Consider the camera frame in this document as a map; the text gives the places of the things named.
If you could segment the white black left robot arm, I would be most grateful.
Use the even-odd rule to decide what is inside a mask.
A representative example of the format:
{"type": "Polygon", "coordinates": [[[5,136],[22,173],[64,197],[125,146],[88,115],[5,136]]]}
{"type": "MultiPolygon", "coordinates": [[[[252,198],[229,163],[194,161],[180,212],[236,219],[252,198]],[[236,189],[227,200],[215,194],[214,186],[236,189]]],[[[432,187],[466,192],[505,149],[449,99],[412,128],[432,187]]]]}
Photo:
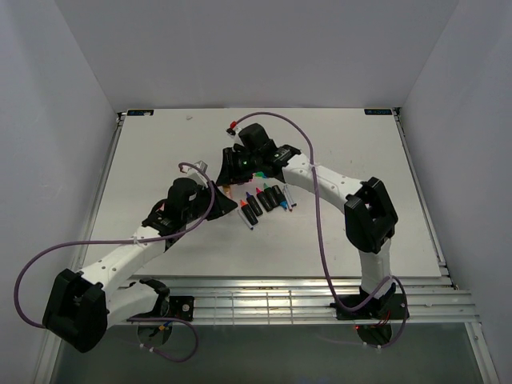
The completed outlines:
{"type": "Polygon", "coordinates": [[[164,318],[170,314],[170,290],[154,278],[126,281],[163,255],[191,223],[211,221],[237,208],[216,186],[178,178],[158,201],[128,243],[78,272],[65,269],[54,280],[43,326],[85,353],[108,328],[130,318],[164,318]]]}

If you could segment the light blue cap black highlighter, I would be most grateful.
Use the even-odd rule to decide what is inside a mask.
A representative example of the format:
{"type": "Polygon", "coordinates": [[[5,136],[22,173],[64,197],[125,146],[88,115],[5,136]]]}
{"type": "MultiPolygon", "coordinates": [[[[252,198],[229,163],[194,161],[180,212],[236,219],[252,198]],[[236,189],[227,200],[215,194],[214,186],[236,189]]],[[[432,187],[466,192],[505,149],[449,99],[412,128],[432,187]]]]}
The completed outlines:
{"type": "Polygon", "coordinates": [[[282,189],[279,187],[279,185],[273,185],[271,189],[274,192],[275,198],[280,207],[282,207],[284,210],[288,210],[288,203],[286,197],[282,192],[282,189]]]}

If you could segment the small blue cap white marker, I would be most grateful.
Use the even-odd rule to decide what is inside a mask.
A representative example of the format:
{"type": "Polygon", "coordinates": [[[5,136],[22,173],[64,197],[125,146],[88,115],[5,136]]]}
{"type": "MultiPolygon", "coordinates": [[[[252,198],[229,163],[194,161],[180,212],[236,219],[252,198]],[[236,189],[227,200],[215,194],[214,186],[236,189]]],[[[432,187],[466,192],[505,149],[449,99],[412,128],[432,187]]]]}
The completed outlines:
{"type": "Polygon", "coordinates": [[[244,224],[248,227],[249,230],[254,230],[254,226],[249,222],[249,220],[247,219],[247,217],[244,215],[244,213],[240,210],[240,209],[237,209],[237,213],[238,213],[238,216],[240,217],[240,219],[244,222],[244,224]]]}

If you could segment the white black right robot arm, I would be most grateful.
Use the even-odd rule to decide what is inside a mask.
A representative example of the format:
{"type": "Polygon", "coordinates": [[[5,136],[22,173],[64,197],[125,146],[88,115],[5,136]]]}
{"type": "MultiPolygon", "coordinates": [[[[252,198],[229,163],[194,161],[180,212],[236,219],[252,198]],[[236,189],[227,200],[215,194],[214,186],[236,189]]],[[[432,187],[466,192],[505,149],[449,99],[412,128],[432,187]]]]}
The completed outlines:
{"type": "Polygon", "coordinates": [[[336,207],[344,215],[345,233],[358,250],[363,312],[379,318],[390,308],[394,284],[390,271],[390,240],[398,215],[384,183],[377,178],[360,181],[312,163],[290,145],[277,146],[263,126],[254,123],[226,130],[232,147],[222,150],[217,184],[243,184],[257,172],[283,184],[306,190],[336,207]]]}

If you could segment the orange cap black highlighter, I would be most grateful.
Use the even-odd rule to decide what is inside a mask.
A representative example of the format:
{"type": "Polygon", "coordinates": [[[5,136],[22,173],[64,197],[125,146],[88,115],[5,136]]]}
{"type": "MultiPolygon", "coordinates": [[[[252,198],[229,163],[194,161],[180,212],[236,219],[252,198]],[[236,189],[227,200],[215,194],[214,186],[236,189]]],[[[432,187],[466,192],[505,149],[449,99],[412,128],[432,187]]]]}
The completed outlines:
{"type": "Polygon", "coordinates": [[[240,201],[240,210],[243,213],[243,215],[245,216],[245,218],[247,219],[249,224],[251,224],[252,226],[255,226],[258,224],[258,219],[257,219],[255,212],[253,211],[251,206],[244,200],[240,201]]]}

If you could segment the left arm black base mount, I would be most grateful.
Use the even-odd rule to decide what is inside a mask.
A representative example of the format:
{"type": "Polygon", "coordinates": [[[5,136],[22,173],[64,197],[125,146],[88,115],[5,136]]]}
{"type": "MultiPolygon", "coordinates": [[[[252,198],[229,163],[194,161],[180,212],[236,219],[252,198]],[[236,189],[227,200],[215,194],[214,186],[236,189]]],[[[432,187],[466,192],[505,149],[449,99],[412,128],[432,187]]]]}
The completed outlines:
{"type": "Polygon", "coordinates": [[[131,317],[131,321],[166,321],[168,318],[177,318],[191,322],[194,317],[194,296],[171,295],[168,298],[159,298],[154,308],[144,314],[131,317]]]}

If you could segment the purple cap black highlighter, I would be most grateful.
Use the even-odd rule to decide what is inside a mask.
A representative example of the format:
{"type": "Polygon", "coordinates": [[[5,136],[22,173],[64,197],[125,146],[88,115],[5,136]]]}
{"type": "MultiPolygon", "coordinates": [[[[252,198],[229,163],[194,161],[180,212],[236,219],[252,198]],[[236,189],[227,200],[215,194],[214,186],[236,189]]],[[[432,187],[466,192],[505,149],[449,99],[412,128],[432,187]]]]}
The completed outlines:
{"type": "Polygon", "coordinates": [[[246,192],[246,200],[252,211],[255,213],[257,217],[261,217],[263,215],[262,208],[260,207],[257,199],[251,193],[246,192]]]}

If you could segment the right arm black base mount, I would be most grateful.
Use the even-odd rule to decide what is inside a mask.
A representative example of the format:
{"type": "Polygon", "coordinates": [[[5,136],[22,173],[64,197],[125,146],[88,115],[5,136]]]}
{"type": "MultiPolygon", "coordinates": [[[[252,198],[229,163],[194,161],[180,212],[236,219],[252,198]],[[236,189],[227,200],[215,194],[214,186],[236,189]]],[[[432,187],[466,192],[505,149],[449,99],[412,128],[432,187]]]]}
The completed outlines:
{"type": "Polygon", "coordinates": [[[372,298],[363,308],[349,312],[341,308],[336,302],[329,304],[330,308],[335,309],[337,320],[403,320],[410,316],[409,310],[404,302],[402,294],[392,294],[387,298],[372,298]]]}

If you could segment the black cap silver pen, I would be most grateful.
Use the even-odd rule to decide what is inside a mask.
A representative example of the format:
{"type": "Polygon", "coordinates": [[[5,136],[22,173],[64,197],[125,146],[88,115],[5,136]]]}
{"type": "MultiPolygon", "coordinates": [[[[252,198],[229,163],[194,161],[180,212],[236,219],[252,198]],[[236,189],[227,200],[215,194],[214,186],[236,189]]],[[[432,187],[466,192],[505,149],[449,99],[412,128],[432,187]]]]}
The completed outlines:
{"type": "Polygon", "coordinates": [[[285,185],[285,190],[286,190],[286,193],[287,193],[287,196],[289,199],[290,206],[296,207],[297,203],[296,203],[295,199],[293,198],[291,189],[288,185],[285,185]]]}

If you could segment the pink cap black highlighter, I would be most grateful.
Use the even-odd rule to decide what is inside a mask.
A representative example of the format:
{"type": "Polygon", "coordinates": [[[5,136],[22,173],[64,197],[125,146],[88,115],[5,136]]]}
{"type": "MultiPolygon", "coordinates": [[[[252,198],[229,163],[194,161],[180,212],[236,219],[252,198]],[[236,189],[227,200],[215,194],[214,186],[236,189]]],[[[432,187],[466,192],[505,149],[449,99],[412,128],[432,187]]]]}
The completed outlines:
{"type": "Polygon", "coordinates": [[[271,212],[274,209],[264,190],[256,188],[256,197],[266,212],[271,212]]]}

